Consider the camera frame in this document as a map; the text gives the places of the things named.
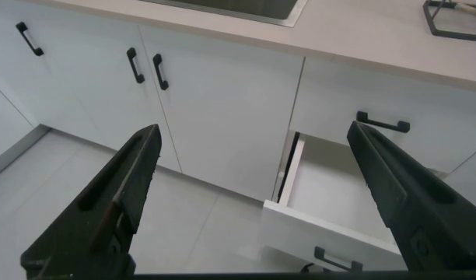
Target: floor tile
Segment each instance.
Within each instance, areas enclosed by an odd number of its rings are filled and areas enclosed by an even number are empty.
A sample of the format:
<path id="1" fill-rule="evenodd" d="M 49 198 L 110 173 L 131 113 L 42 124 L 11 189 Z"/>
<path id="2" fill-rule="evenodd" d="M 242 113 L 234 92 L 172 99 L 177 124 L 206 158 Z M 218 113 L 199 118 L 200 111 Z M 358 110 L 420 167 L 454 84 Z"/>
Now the floor tile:
<path id="1" fill-rule="evenodd" d="M 223 191 L 184 268 L 193 273 L 297 272 L 306 264 L 261 245 L 262 203 Z"/>
<path id="2" fill-rule="evenodd" d="M 0 274 L 24 279 L 20 254 L 60 215 L 114 155 L 95 145 L 83 146 L 64 163 L 0 228 Z"/>
<path id="3" fill-rule="evenodd" d="M 157 168 L 130 254 L 136 273 L 181 273 L 218 188 Z"/>
<path id="4" fill-rule="evenodd" d="M 0 173 L 0 226 L 82 147 L 82 141 L 51 131 Z"/>

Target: drawer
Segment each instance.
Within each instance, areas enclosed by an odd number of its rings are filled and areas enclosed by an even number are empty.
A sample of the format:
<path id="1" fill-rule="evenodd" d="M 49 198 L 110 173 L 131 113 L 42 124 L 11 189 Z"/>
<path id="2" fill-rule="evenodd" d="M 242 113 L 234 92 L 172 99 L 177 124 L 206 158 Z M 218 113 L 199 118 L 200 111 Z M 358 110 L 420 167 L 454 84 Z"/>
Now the drawer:
<path id="1" fill-rule="evenodd" d="M 408 122 L 375 128 L 428 168 L 450 173 L 476 152 L 476 92 L 307 58 L 290 129 L 348 145 L 358 111 Z"/>
<path id="2" fill-rule="evenodd" d="M 407 270 L 350 147 L 300 135 L 293 149 L 279 202 L 264 203 L 262 242 L 335 271 L 331 262 Z M 328 262 L 314 257 L 316 247 Z"/>

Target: beige countertop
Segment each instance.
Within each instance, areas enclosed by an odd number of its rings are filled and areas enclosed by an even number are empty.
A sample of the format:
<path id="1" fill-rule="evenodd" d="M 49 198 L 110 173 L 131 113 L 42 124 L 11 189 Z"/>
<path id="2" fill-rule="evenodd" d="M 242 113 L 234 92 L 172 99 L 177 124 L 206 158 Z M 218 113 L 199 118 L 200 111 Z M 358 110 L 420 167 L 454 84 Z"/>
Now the beige countertop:
<path id="1" fill-rule="evenodd" d="M 139 0 L 24 1 L 476 90 L 476 42 L 433 36 L 424 0 L 309 0 L 293 28 Z"/>

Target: drawer handle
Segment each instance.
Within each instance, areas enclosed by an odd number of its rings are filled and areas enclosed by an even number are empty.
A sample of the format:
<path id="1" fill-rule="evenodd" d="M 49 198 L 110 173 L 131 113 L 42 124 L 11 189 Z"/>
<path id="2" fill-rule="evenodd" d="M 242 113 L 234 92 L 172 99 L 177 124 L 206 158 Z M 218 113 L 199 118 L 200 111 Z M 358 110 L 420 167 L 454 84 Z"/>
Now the drawer handle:
<path id="1" fill-rule="evenodd" d="M 128 50 L 129 64 L 131 65 L 132 72 L 135 74 L 136 82 L 143 83 L 145 81 L 145 76 L 143 74 L 138 74 L 138 70 L 136 70 L 135 62 L 133 61 L 135 57 L 136 57 L 136 50 L 132 47 Z"/>
<path id="2" fill-rule="evenodd" d="M 362 264 L 357 262 L 357 261 L 352 261 L 352 265 L 350 268 L 347 268 L 346 266 L 344 265 L 341 265 L 341 264 L 337 264 L 336 262 L 334 261 L 330 261 L 328 260 L 327 258 L 324 257 L 324 253 L 325 253 L 325 250 L 321 247 L 318 247 L 316 246 L 314 248 L 314 257 L 320 261 L 324 261 L 328 264 L 331 264 L 331 265 L 334 265 L 336 266 L 337 268 L 341 268 L 343 270 L 346 270 L 346 271 L 350 271 L 350 272 L 358 272 L 358 271 L 362 271 Z"/>
<path id="3" fill-rule="evenodd" d="M 27 25 L 23 22 L 20 22 L 20 23 L 17 23 L 17 25 L 15 25 L 15 27 L 17 28 L 17 30 L 20 32 L 20 35 L 22 35 L 23 39 L 27 42 L 27 44 L 29 45 L 30 49 L 33 51 L 33 53 L 36 55 L 36 56 L 41 56 L 44 54 L 43 50 L 41 50 L 40 47 L 34 47 L 30 41 L 29 41 L 29 38 L 27 38 L 26 34 L 24 34 L 24 32 L 27 30 Z"/>
<path id="4" fill-rule="evenodd" d="M 153 66 L 155 66 L 155 71 L 157 72 L 157 79 L 159 80 L 160 89 L 166 90 L 169 88 L 169 83 L 162 80 L 162 74 L 160 73 L 160 64 L 162 63 L 162 55 L 157 54 L 153 57 Z"/>
<path id="5" fill-rule="evenodd" d="M 370 120 L 368 118 L 368 113 L 362 112 L 362 111 L 357 112 L 356 120 L 360 121 L 364 124 L 372 124 L 372 125 L 375 125 L 377 127 L 386 128 L 386 129 L 390 129 L 390 130 L 393 130 L 393 131 L 399 131 L 399 132 L 402 132 L 402 133 L 408 133 L 409 130 L 411 129 L 411 125 L 407 121 L 399 121 L 399 122 L 397 122 L 397 125 L 385 124 L 385 123 L 382 123 L 382 122 L 379 122 L 379 121 Z"/>

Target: stainless steel sink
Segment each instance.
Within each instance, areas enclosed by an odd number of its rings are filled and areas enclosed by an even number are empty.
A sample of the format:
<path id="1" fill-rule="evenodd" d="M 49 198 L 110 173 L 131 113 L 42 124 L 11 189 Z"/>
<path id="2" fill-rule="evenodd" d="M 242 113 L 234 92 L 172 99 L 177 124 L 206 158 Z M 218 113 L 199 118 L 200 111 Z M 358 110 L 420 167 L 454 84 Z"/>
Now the stainless steel sink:
<path id="1" fill-rule="evenodd" d="M 293 27 L 307 0 L 142 0 Z"/>

